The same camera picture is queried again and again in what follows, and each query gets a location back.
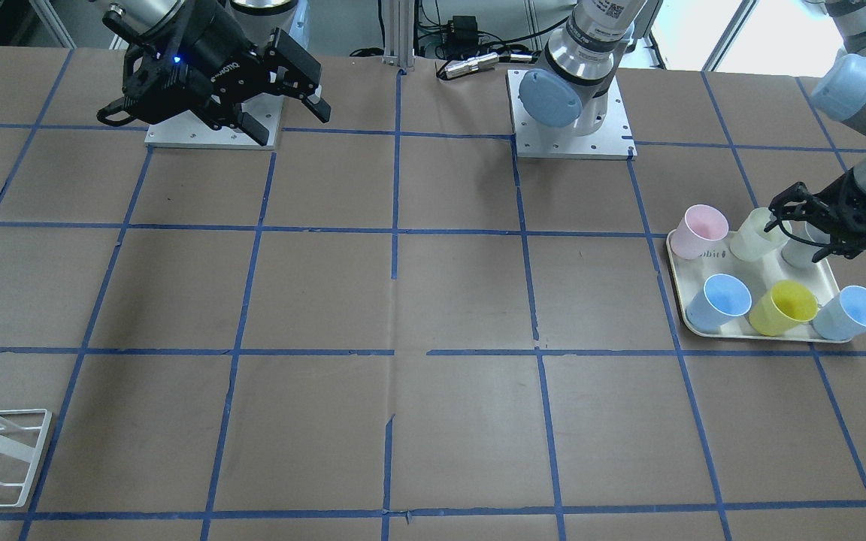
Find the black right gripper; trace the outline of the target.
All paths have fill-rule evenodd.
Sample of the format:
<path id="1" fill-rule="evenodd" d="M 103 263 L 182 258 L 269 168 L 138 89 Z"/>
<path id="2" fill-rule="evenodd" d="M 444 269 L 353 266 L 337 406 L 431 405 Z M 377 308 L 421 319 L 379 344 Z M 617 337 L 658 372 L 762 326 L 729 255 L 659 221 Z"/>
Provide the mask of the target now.
<path id="1" fill-rule="evenodd" d="M 298 100 L 319 121 L 332 107 L 322 98 L 322 65 L 282 29 L 248 38 L 223 1 L 99 1 L 103 24 L 128 48 L 123 94 L 100 109 L 100 123 L 157 124 L 192 112 L 214 131 L 230 128 L 267 145 L 269 130 L 244 112 L 257 95 Z"/>

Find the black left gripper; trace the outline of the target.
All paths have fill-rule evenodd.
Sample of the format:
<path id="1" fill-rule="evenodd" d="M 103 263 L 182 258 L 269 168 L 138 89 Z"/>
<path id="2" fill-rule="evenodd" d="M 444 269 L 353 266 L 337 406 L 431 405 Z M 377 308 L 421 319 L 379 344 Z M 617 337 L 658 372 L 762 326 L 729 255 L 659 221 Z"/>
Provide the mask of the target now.
<path id="1" fill-rule="evenodd" d="M 866 250 L 866 194 L 851 171 L 818 194 L 809 192 L 803 182 L 794 183 L 774 196 L 767 210 L 764 237 L 771 242 L 779 242 L 781 234 L 804 242 L 807 238 L 798 222 L 811 223 L 811 263 L 831 255 L 853 259 Z"/>

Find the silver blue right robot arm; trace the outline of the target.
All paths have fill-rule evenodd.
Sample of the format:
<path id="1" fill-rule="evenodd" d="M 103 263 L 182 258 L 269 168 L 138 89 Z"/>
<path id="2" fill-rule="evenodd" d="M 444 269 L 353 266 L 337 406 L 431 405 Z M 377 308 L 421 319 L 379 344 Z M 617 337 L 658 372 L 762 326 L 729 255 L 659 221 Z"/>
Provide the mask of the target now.
<path id="1" fill-rule="evenodd" d="M 327 122 L 304 1 L 100 1 L 127 43 L 118 99 L 100 123 L 149 126 L 155 147 L 272 148 L 286 98 Z"/>

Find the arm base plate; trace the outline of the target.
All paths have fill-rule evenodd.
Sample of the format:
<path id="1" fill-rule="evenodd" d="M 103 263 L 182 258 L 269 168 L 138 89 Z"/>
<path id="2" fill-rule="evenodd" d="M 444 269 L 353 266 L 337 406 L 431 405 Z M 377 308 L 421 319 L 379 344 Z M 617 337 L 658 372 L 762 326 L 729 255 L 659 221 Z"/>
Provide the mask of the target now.
<path id="1" fill-rule="evenodd" d="M 638 155 L 618 79 L 611 82 L 605 95 L 569 107 L 575 113 L 574 119 L 557 126 L 536 119 L 520 99 L 520 84 L 528 73 L 523 69 L 507 72 L 516 154 L 520 158 L 630 160 Z"/>
<path id="2" fill-rule="evenodd" d="M 268 130 L 268 144 L 257 144 L 243 132 L 222 127 L 214 131 L 197 119 L 192 112 L 149 126 L 144 143 L 158 148 L 189 148 L 189 150 L 275 150 L 285 98 L 258 95 L 243 103 L 243 112 L 250 114 Z"/>

